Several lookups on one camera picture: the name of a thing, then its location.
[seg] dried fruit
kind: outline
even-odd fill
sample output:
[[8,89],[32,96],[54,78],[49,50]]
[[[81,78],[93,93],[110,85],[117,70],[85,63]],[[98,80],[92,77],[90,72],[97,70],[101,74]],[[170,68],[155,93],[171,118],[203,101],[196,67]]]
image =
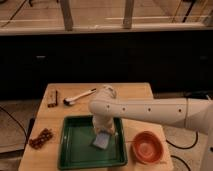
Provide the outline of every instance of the dried fruit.
[[53,137],[51,129],[43,129],[41,133],[35,139],[29,139],[30,147],[34,149],[42,148],[42,146]]

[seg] wooden table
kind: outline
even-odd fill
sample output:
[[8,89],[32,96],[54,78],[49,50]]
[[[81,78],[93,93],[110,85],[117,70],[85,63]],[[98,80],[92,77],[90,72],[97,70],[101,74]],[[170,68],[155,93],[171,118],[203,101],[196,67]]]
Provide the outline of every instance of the wooden table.
[[[20,171],[56,171],[58,161],[58,150],[60,144],[61,128],[64,117],[74,115],[88,115],[88,102],[93,95],[79,99],[77,103],[68,107],[63,104],[65,97],[72,97],[92,88],[100,88],[103,84],[49,84],[41,102],[37,118],[30,135],[35,138],[44,128],[52,129],[54,137],[48,141],[42,149],[34,150],[29,145],[26,146],[23,159],[21,161]],[[118,98],[153,98],[150,85],[148,83],[119,83],[111,84],[117,91]],[[47,107],[47,95],[52,89],[59,92],[59,105],[54,108]],[[167,171],[173,170],[173,164],[169,154],[165,135],[161,125],[150,124],[139,121],[123,119],[124,135],[128,155],[128,164],[123,167],[85,169],[95,171]],[[164,156],[159,164],[143,165],[136,162],[131,156],[130,146],[133,137],[144,130],[153,131],[161,140],[164,147]]]

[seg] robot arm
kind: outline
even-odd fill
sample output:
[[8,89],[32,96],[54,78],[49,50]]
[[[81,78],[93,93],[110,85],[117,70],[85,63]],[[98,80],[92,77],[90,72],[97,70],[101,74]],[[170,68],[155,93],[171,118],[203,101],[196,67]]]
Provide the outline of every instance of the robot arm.
[[[211,134],[207,143],[204,160],[213,152],[213,103],[211,100],[198,99],[146,99],[146,100],[119,100],[116,99],[115,90],[104,86],[90,101],[89,109],[93,114],[95,128],[108,130],[112,117],[121,117],[133,120],[183,127],[190,130]],[[208,165],[203,161],[201,170],[208,170]]]

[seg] orange bowl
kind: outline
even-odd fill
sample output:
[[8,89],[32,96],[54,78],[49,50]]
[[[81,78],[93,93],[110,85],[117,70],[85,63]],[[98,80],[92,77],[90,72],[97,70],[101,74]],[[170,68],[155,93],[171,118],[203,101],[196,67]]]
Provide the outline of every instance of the orange bowl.
[[136,159],[143,164],[156,164],[163,157],[163,146],[159,138],[150,131],[137,134],[132,142]]

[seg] black cable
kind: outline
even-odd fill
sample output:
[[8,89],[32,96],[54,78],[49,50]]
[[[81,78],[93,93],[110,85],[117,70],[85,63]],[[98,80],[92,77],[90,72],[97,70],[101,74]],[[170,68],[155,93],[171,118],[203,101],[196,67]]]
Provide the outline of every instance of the black cable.
[[186,168],[188,169],[188,171],[191,171],[189,165],[188,165],[183,159],[181,159],[180,157],[175,156],[175,155],[171,155],[171,157],[173,157],[173,158],[175,158],[175,159],[181,161],[181,162],[186,166]]
[[22,7],[24,6],[24,4],[27,2],[28,0],[24,0],[21,5],[17,8],[17,10],[13,13],[13,15],[10,17],[9,21],[5,24],[3,24],[1,27],[5,27],[8,24],[10,24],[10,21],[13,20],[13,18],[17,15],[17,13],[22,9]]
[[188,147],[177,146],[177,145],[173,144],[172,142],[170,142],[169,140],[166,140],[166,142],[168,144],[170,144],[171,146],[175,147],[175,148],[178,148],[178,149],[181,149],[181,150],[188,150],[188,149],[193,148],[197,144],[197,142],[198,142],[198,132],[196,132],[196,137],[195,137],[194,143],[192,145],[188,146]]
[[3,107],[0,106],[0,109],[5,112],[11,119],[13,119],[13,121],[15,121],[19,127],[21,128],[21,130],[23,131],[24,133],[24,136],[25,136],[25,145],[26,145],[26,142],[27,142],[27,133],[25,132],[25,129],[24,127],[20,124],[19,121],[17,121],[7,110],[5,110]]

